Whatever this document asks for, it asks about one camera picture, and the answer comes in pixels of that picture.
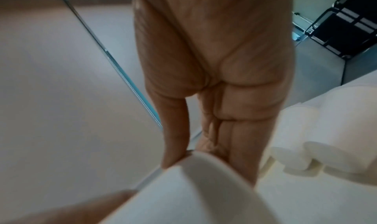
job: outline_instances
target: metal strip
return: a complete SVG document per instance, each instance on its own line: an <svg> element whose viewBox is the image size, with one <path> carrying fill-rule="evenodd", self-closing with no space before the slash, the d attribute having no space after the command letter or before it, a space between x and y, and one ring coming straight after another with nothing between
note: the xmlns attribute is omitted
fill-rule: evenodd
<svg viewBox="0 0 377 224"><path fill-rule="evenodd" d="M152 105L145 98L145 96L141 93L141 91L136 87L136 85L131 80L131 78L126 74L126 72L122 69L122 67L119 65L119 63L114 59L114 57L111 55L111 53L106 49L106 47L98 39L98 37L94 34L94 32L90 29L90 27L86 24L86 22L83 20L83 18L76 11L76 9L71 5L71 3L68 0L63 0L63 1L69 7L69 9L71 9L71 11L75 14L75 16L78 18L78 20L81 22L81 24L85 27L85 29L88 31L88 33L92 36L92 38L97 42L99 47L101 47L101 49L105 53L108 60L111 62L112 66L115 68L115 70L118 72L118 74L122 77L122 79L128 85L128 87L132 90L132 92L135 94L135 96L139 99L139 101L142 103L142 105L145 107L145 109L148 111L148 113L151 115L151 117L155 120L157 125L162 129L161 121L160 121L160 118L159 118L156 110L152 107Z"/></svg>

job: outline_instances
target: finger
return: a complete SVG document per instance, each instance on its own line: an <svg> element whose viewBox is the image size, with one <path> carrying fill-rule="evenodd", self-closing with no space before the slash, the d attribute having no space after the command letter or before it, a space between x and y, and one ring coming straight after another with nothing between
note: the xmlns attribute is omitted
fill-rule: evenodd
<svg viewBox="0 0 377 224"><path fill-rule="evenodd" d="M134 194L136 194L134 190L121 191L84 203L28 215L3 224L94 224L100 222Z"/></svg>
<svg viewBox="0 0 377 224"><path fill-rule="evenodd" d="M163 127L165 151L161 163L168 168L185 156L190 140L190 121L186 99L169 98L148 91Z"/></svg>

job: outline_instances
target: white paper cup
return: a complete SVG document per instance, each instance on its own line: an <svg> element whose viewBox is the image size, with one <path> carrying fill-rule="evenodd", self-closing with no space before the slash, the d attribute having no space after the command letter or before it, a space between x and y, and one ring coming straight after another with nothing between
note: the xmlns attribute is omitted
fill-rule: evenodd
<svg viewBox="0 0 377 224"><path fill-rule="evenodd" d="M201 152L167 169L122 205L106 224L276 224L251 186Z"/></svg>
<svg viewBox="0 0 377 224"><path fill-rule="evenodd" d="M316 107L302 104L281 111L270 141L271 156L291 169L306 170L312 157L304 148L305 137L318 114Z"/></svg>
<svg viewBox="0 0 377 224"><path fill-rule="evenodd" d="M304 146L321 163L363 173L377 157L377 87L329 92Z"/></svg>

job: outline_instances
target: wrinkled skin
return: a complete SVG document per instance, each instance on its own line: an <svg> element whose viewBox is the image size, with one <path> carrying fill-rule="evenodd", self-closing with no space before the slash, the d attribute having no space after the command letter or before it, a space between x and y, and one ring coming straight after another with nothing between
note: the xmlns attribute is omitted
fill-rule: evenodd
<svg viewBox="0 0 377 224"><path fill-rule="evenodd" d="M198 94L196 149L251 184L293 74L292 0L134 0L138 53L165 138L162 167L186 152L185 97Z"/></svg>

